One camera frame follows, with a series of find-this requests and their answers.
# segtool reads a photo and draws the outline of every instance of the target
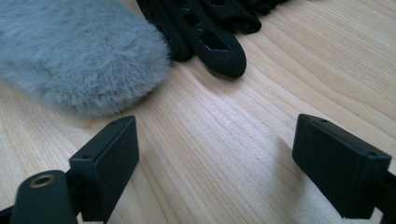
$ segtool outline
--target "black plastic block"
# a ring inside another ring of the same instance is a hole
[[[85,196],[84,221],[108,221],[138,161],[134,117],[109,123],[70,158],[70,174]]]
[[[370,218],[373,187],[388,172],[391,156],[335,124],[300,115],[292,157],[341,217]]]

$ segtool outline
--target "gray furry cover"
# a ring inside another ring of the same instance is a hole
[[[0,82],[54,109],[113,115],[168,68],[162,36],[119,0],[0,0]]]

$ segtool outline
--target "light wood grain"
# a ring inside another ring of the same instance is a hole
[[[237,35],[243,77],[214,77],[196,58],[172,63],[156,91],[114,118],[67,117],[1,86],[0,209],[22,180],[66,171],[108,122],[136,115],[141,161],[110,223],[379,223],[376,210],[341,219],[291,148],[305,113],[396,157],[395,1],[291,0],[260,19],[257,34]]]

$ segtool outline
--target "gray fur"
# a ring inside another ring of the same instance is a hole
[[[119,0],[0,0],[0,81],[52,108],[113,115],[168,68],[160,33]]]

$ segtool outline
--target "slot hole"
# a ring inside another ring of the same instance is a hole
[[[30,182],[30,187],[33,189],[47,186],[55,179],[54,175],[41,175]]]
[[[184,20],[192,27],[195,27],[195,25],[201,22],[197,15],[191,11],[184,15]]]
[[[207,48],[217,51],[228,51],[227,46],[212,32],[203,30],[203,33],[199,36],[202,43]]]

